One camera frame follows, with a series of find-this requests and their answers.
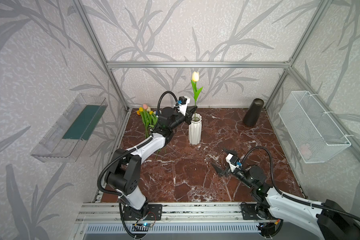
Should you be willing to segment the white ribbed ceramic vase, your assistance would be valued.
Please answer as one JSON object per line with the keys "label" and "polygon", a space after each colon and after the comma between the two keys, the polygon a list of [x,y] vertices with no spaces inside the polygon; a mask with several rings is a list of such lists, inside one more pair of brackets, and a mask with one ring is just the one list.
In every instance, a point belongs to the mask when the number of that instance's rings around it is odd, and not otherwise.
{"label": "white ribbed ceramic vase", "polygon": [[202,134],[202,117],[195,113],[192,116],[191,124],[189,125],[189,141],[191,145],[197,145],[201,142]]}

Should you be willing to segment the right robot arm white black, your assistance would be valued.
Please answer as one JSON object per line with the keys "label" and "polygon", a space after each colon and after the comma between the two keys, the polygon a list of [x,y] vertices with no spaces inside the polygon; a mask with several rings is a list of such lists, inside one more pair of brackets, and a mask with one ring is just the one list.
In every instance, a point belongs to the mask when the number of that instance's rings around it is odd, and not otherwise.
{"label": "right robot arm white black", "polygon": [[246,154],[242,159],[236,151],[227,153],[228,167],[221,169],[213,165],[219,176],[233,175],[251,189],[256,201],[255,212],[261,219],[268,217],[290,222],[321,240],[360,240],[360,218],[347,213],[336,202],[311,201],[282,192],[275,183],[266,182],[264,170],[256,165],[244,167]]}

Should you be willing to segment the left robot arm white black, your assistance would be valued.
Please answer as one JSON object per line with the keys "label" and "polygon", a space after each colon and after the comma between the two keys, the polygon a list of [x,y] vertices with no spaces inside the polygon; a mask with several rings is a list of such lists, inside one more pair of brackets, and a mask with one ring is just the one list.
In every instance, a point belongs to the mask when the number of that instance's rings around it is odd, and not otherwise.
{"label": "left robot arm white black", "polygon": [[167,94],[174,97],[175,106],[158,108],[158,121],[149,133],[149,137],[127,150],[116,150],[111,162],[101,171],[97,180],[100,192],[117,195],[123,204],[136,211],[144,210],[148,205],[147,198],[139,188],[142,163],[171,141],[179,125],[182,123],[190,125],[192,116],[197,110],[197,106],[188,106],[191,101],[189,97],[177,98],[171,91],[166,91],[160,96],[158,107]]}

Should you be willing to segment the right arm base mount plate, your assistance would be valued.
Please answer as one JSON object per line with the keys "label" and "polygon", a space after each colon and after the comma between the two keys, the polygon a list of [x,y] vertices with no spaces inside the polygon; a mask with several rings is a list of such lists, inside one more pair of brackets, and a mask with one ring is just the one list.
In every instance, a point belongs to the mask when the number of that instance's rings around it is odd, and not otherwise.
{"label": "right arm base mount plate", "polygon": [[243,220],[274,220],[268,210],[259,208],[256,203],[242,202],[240,204]]}

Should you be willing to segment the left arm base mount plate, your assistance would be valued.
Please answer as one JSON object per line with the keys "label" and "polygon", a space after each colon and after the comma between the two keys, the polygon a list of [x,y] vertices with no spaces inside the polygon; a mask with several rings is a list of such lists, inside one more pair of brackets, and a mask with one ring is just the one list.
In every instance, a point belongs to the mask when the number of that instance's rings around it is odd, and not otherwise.
{"label": "left arm base mount plate", "polygon": [[140,210],[132,207],[123,207],[122,216],[125,221],[137,221],[140,219],[148,221],[161,220],[163,213],[163,205],[161,204],[146,204]]}

